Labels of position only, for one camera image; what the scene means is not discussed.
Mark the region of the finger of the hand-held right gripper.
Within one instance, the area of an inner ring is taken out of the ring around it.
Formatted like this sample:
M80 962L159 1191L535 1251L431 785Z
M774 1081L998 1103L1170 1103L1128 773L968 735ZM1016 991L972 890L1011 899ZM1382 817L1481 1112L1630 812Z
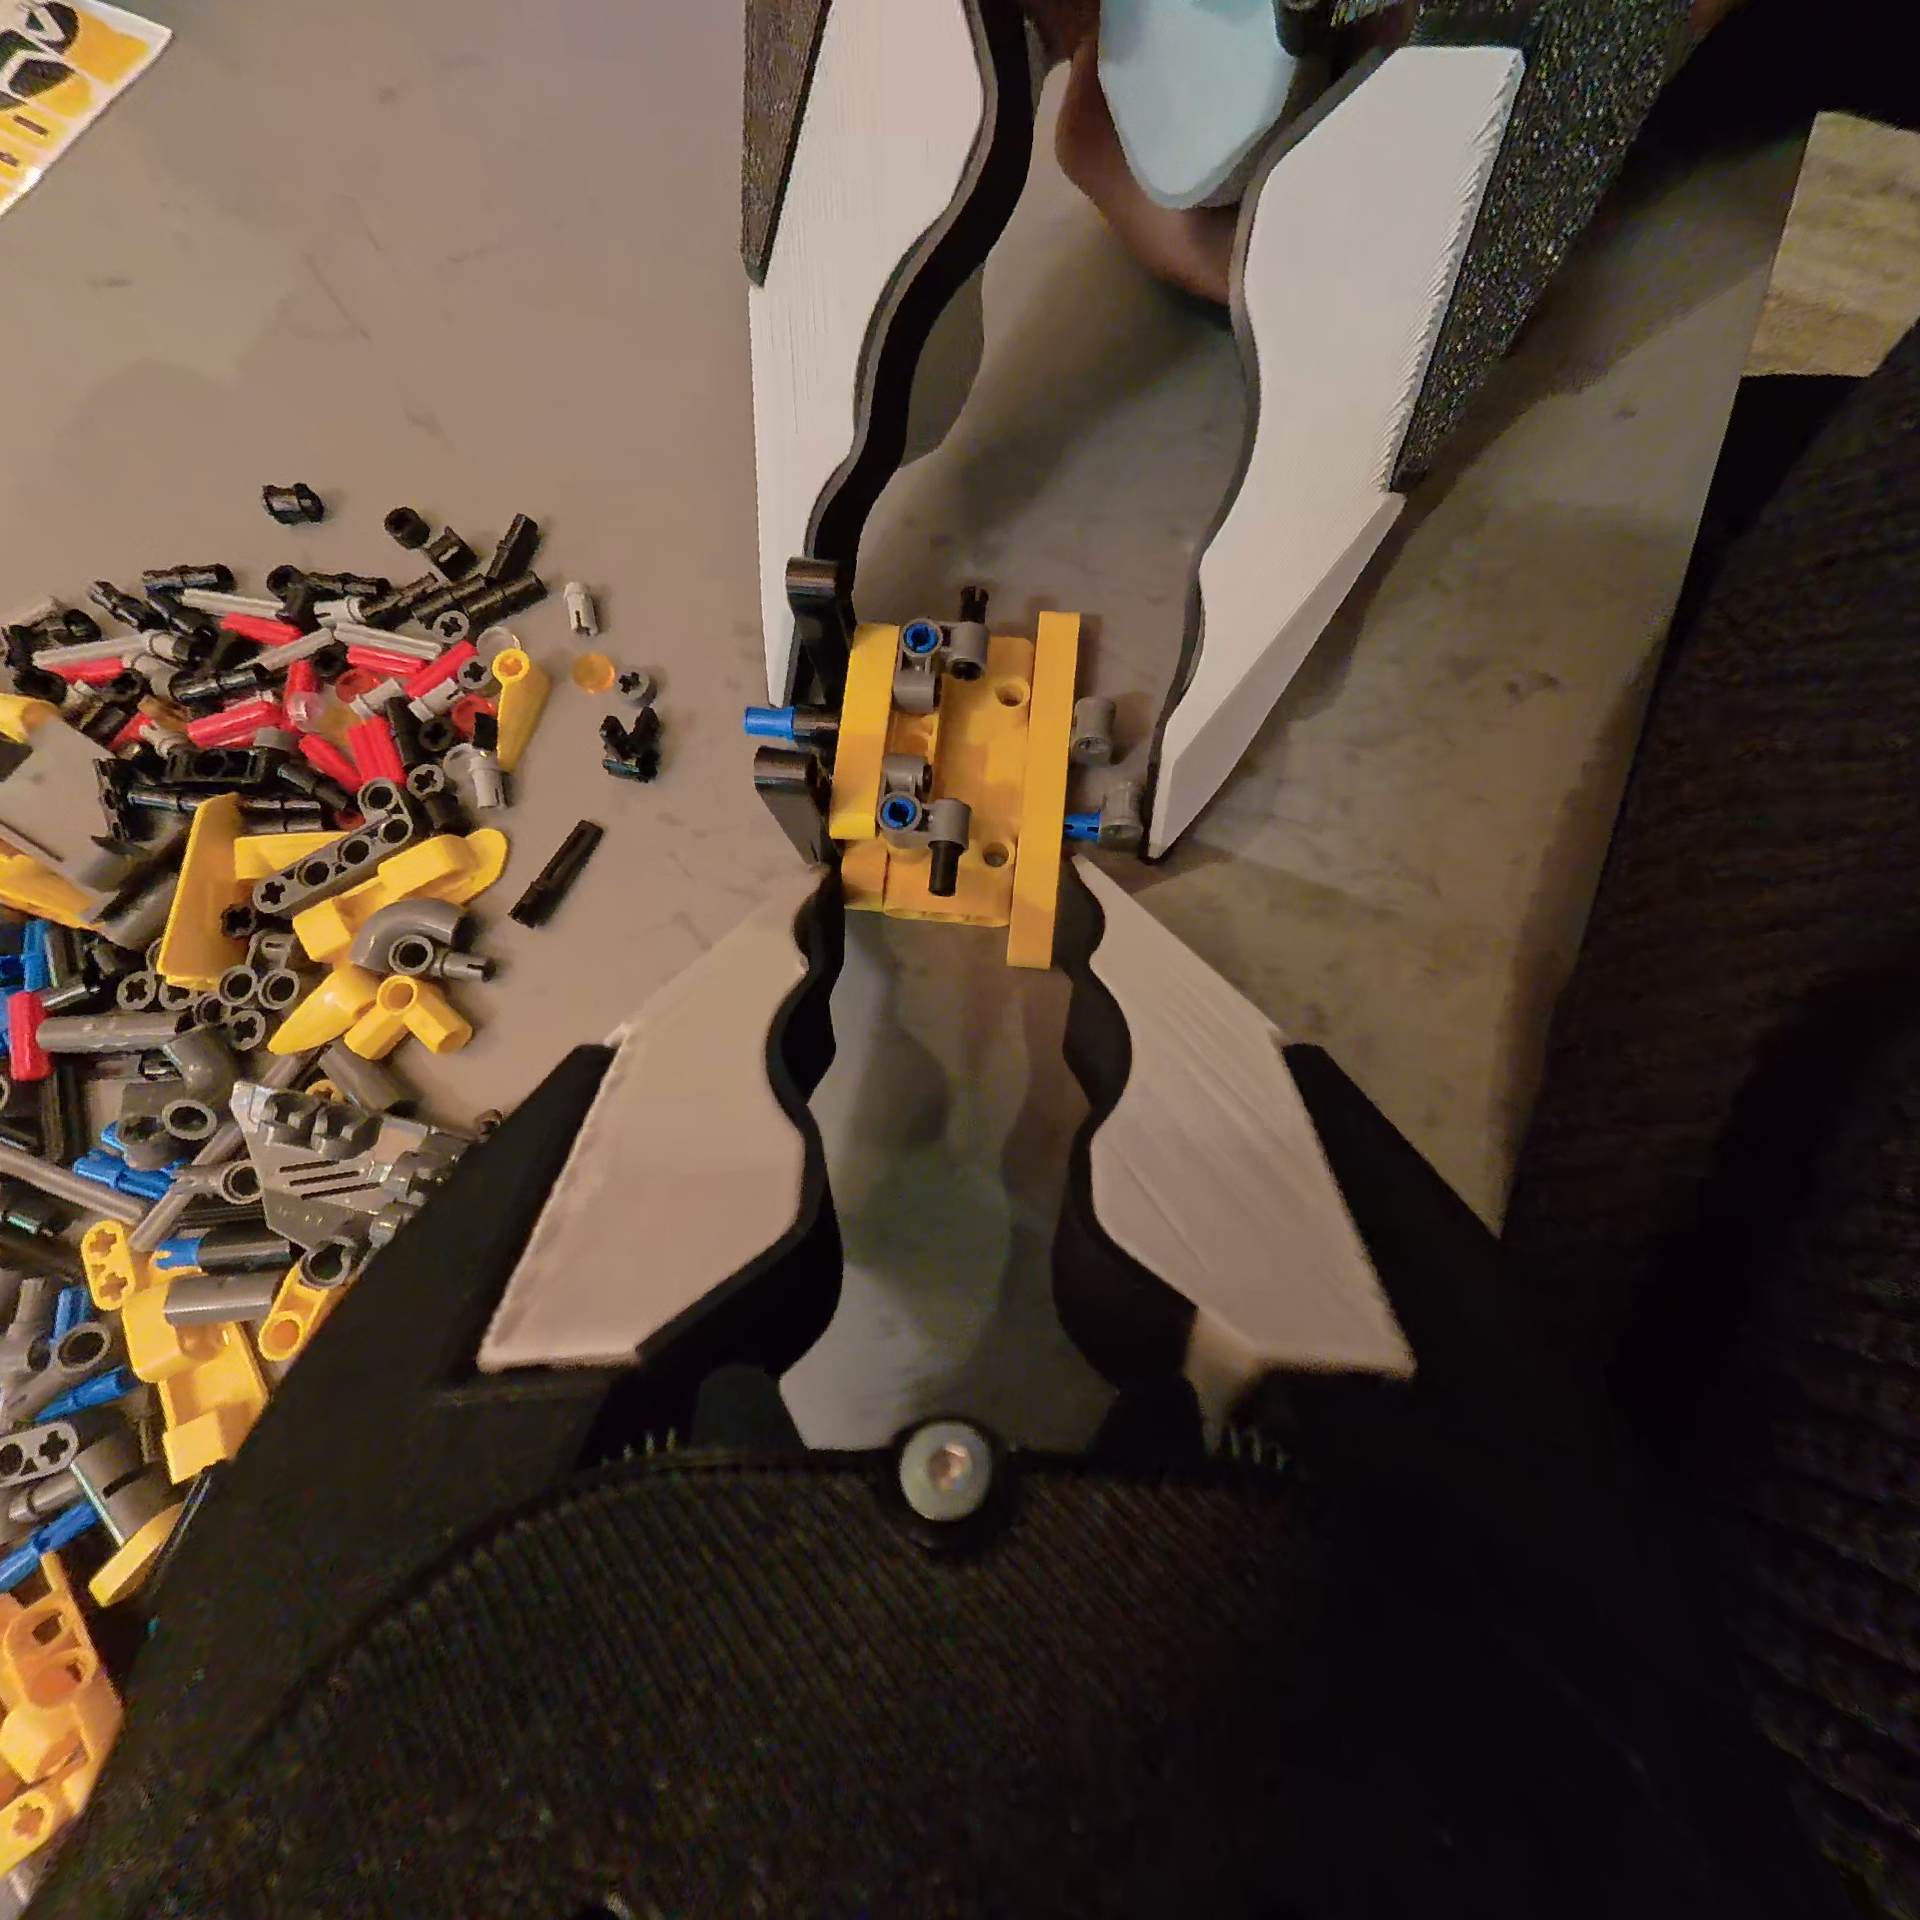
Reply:
M1144 852L1195 824L1403 512L1392 474L1527 59L1411 44L1271 153L1240 209L1240 467L1190 593Z
M787 704L843 684L858 549L929 337L1024 189L1035 95L1011 3L751 3L745 27L760 615Z

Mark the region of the person's dark knit sweater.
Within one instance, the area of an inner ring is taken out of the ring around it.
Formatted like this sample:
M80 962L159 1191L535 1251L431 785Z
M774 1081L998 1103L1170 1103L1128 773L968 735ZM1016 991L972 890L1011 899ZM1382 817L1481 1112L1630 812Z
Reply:
M1729 453L1504 1239L1700 1524L1792 1856L1916 1915L1916 327Z

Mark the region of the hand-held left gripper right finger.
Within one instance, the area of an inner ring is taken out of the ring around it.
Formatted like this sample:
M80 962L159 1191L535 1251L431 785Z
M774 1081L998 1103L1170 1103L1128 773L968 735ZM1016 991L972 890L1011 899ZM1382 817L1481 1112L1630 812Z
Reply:
M1220 1427L1273 1377L1411 1380L1417 1360L1286 1041L1087 857L1063 866L1063 1059L1088 1108L1055 1304L1120 1397Z

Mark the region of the pile of toy building parts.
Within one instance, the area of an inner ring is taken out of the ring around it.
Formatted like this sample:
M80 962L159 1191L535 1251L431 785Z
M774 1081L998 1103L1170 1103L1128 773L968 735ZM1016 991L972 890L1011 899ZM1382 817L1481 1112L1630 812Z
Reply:
M187 1530L468 1141L385 1064L494 975L543 525L383 529L393 579L314 560L328 519L6 617L6 1915Z

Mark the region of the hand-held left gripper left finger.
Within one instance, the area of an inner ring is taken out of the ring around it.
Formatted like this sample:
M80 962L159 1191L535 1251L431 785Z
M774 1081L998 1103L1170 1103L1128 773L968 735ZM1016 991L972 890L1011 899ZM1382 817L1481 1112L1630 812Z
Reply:
M810 1099L847 949L828 866L776 881L610 1036L476 1352L480 1377L787 1377L825 1336L843 1256Z

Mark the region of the yellow toy beam with pins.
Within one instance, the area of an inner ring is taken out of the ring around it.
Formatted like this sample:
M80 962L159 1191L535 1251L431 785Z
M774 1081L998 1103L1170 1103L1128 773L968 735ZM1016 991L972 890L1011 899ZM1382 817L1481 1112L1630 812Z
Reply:
M1016 834L1016 881L1006 965L1049 969L1065 852L1074 844L1139 852L1145 840L1145 789L1115 777L1094 812L1071 812L1067 786L1080 740L1113 743L1113 704L1095 700L1104 727L1082 727L1076 666L1082 615L1042 612L1028 674L1024 770Z

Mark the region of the yellow toy brick frame assembly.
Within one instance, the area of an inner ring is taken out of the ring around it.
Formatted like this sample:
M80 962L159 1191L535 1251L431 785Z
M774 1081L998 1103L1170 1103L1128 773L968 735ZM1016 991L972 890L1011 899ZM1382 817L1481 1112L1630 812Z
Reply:
M848 909L1008 931L1035 639L959 617L856 628L838 709L752 706L755 785Z

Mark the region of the person's right hand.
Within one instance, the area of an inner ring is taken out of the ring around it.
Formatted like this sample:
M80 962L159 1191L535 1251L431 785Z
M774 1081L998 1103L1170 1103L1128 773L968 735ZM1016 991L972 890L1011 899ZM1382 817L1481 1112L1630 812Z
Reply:
M1094 34L1067 59L1055 151L1065 178L1154 281L1214 307L1230 304L1240 207L1167 209L1145 195L1120 147Z

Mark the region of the black toy axle rod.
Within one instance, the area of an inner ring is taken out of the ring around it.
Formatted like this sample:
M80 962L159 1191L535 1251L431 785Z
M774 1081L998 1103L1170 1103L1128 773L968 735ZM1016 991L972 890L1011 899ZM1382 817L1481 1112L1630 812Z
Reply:
M521 891L510 920L523 929L543 929L554 922L604 840L606 829L600 824L579 820Z

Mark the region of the yellow printed instruction sheet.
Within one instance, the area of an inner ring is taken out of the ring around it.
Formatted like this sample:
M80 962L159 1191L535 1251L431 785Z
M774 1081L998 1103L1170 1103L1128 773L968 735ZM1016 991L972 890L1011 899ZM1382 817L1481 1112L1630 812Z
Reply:
M108 3L2 3L2 210L34 189L171 37Z

